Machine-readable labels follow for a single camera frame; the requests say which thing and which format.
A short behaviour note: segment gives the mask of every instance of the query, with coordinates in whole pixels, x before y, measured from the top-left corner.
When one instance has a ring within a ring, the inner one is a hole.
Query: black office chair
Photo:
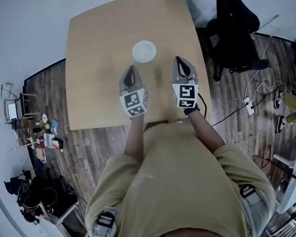
[[[219,66],[216,81],[222,78],[224,68],[230,73],[268,68],[268,61],[259,59],[250,35],[259,26],[258,17],[241,0],[217,0],[217,18],[207,24],[204,37],[215,67]],[[219,40],[213,46],[211,38],[215,35]]]

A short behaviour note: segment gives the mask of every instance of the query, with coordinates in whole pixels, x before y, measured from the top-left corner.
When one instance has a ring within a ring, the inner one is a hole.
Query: beige t-shirt
[[[142,165],[110,158],[86,210],[90,231],[106,206],[121,206],[120,237],[159,237],[180,228],[222,237],[246,237],[249,223],[239,186],[251,184],[269,197],[274,190],[261,170],[235,145],[212,154],[186,124],[160,124],[144,133]]]

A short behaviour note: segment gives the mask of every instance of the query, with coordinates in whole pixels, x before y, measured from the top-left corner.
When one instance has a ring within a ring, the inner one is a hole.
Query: wooden table
[[[137,63],[133,46],[149,40],[157,55]],[[148,90],[145,122],[185,117],[172,95],[173,59],[181,56],[197,70],[208,114],[211,97],[202,50],[185,0],[117,0],[70,20],[66,93],[70,129],[124,125],[130,122],[119,102],[118,81],[134,64]],[[201,113],[204,106],[199,100]]]

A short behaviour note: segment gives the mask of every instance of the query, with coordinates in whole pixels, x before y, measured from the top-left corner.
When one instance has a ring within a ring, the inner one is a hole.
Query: white plate
[[[142,40],[133,47],[133,57],[140,63],[151,61],[157,54],[156,46],[148,40]]]
[[[47,115],[46,115],[46,114],[43,114],[43,115],[41,116],[41,120],[42,120],[44,123],[46,123],[46,122],[48,121],[48,117],[47,117]]]

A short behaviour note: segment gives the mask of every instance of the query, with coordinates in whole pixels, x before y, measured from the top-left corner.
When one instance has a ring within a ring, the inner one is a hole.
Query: black sneaker
[[[280,115],[280,116],[278,117],[278,120],[277,120],[277,126],[276,126],[276,132],[277,132],[277,134],[280,134],[281,131],[282,131],[282,129],[283,129],[284,126],[285,126],[285,123],[282,122],[283,118],[284,118],[284,116],[282,116],[282,115]]]
[[[280,93],[282,93],[282,92],[280,90],[277,90],[276,94],[275,94],[275,99],[274,99],[274,108],[275,109],[280,108],[280,105],[283,101],[283,98],[281,98]]]

